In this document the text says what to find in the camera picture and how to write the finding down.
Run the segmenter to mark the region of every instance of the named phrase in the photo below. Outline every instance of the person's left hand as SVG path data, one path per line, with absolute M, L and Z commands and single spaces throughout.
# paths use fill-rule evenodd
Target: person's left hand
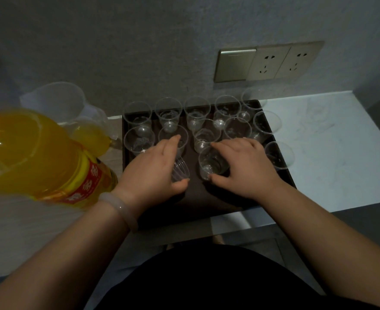
M 161 140 L 133 159 L 112 193 L 138 218 L 145 210 L 187 189 L 189 179 L 172 183 L 171 172 L 180 135 Z

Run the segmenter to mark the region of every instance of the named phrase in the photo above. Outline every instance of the hand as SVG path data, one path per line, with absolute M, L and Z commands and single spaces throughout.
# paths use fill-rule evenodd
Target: hand
M 230 165 L 230 176 L 210 175 L 213 184 L 261 203 L 283 183 L 265 154 L 263 146 L 253 139 L 235 138 L 212 143 Z
M 138 218 L 153 205 L 184 192 L 189 179 L 172 183 L 171 172 L 180 135 L 161 140 L 141 153 L 125 168 L 112 193 L 117 195 Z

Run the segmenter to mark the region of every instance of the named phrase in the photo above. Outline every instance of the white counter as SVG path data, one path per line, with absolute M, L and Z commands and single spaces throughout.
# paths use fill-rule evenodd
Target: white counter
M 299 191 L 329 212 L 380 203 L 380 130 L 352 92 L 270 99 Z M 262 208 L 211 218 L 213 234 L 272 224 Z

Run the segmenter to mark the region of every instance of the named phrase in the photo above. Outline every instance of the white chinese character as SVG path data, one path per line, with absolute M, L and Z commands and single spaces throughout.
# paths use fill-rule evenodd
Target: white chinese character
M 91 168 L 91 174 L 93 176 L 98 176 L 98 167 L 96 167 L 96 165 L 93 165 L 92 168 Z
M 68 197 L 68 200 L 69 201 L 75 201 L 75 200 L 78 200 L 80 198 L 82 198 L 84 195 L 77 192 L 77 193 L 74 193 L 72 196 Z
M 88 191 L 92 186 L 92 181 L 87 181 L 86 183 L 84 183 L 84 185 L 82 186 L 82 189 L 85 190 L 85 191 Z

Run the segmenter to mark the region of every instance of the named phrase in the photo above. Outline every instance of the white jade bangle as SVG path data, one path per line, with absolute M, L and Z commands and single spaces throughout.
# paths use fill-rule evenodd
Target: white jade bangle
M 122 216 L 125 223 L 130 228 L 131 232 L 135 233 L 138 230 L 138 223 L 131 214 L 130 209 L 125 205 L 124 201 L 116 197 L 110 192 L 103 192 L 99 195 L 99 200 L 105 201 L 113 206 Z

